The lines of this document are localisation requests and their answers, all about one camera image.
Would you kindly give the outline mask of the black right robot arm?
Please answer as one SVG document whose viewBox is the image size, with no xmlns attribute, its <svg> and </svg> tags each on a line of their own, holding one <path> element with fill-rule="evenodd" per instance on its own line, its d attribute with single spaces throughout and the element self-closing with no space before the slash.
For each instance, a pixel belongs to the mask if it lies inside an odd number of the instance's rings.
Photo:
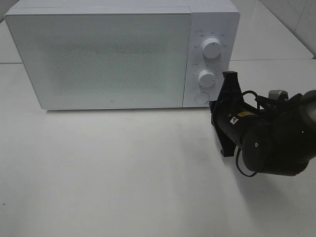
<svg viewBox="0 0 316 237">
<path fill-rule="evenodd" d="M 295 176 L 316 156 L 316 92 L 289 97 L 284 90 L 256 95 L 256 107 L 245 102 L 237 72 L 224 82 L 211 102 L 211 122 L 224 157 L 242 159 L 257 173 Z"/>
</svg>

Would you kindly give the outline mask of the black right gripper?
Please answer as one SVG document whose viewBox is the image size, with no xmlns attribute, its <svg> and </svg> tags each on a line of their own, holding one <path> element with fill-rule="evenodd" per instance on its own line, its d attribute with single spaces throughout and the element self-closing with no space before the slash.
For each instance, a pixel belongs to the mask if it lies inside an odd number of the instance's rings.
<svg viewBox="0 0 316 237">
<path fill-rule="evenodd" d="M 243 99 L 237 72 L 223 72 L 224 82 L 216 101 L 210 102 L 211 123 L 221 145 L 224 157 L 233 157 L 235 148 L 242 147 L 243 136 L 247 131 L 245 121 L 237 114 Z"/>
</svg>

